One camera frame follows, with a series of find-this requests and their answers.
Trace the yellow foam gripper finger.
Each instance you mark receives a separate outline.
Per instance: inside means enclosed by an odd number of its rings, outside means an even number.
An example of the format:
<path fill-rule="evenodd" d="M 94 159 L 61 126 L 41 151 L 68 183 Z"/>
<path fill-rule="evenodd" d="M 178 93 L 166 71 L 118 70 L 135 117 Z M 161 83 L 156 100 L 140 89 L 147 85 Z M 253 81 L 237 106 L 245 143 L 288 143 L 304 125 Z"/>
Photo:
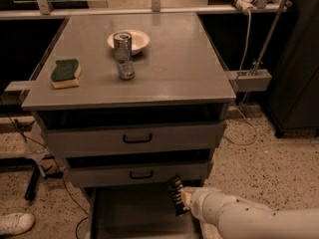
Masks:
<path fill-rule="evenodd" d="M 180 190 L 181 201 L 187 210 L 191 209 L 195 192 L 195 187 L 184 187 Z"/>

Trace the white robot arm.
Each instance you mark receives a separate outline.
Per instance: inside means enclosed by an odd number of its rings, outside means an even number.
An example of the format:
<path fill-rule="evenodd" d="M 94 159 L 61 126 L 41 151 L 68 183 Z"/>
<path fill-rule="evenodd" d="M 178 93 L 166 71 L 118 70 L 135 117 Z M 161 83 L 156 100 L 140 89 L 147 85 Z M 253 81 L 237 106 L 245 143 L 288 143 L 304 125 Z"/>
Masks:
<path fill-rule="evenodd" d="M 319 239 L 319 209 L 275 211 L 213 187 L 185 187 L 178 197 L 223 239 Z"/>

